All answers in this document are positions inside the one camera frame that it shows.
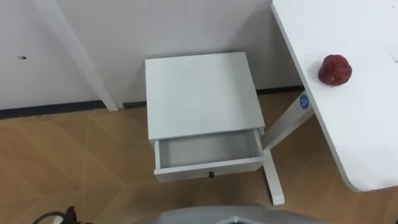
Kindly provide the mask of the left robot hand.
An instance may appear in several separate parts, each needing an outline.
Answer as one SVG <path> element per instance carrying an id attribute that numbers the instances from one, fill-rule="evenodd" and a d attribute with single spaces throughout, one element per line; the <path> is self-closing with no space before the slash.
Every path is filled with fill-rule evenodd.
<path id="1" fill-rule="evenodd" d="M 64 213 L 63 220 L 60 224 L 92 224 L 89 222 L 79 221 L 77 219 L 77 213 L 74 206 L 70 206 L 67 208 L 66 212 Z"/>

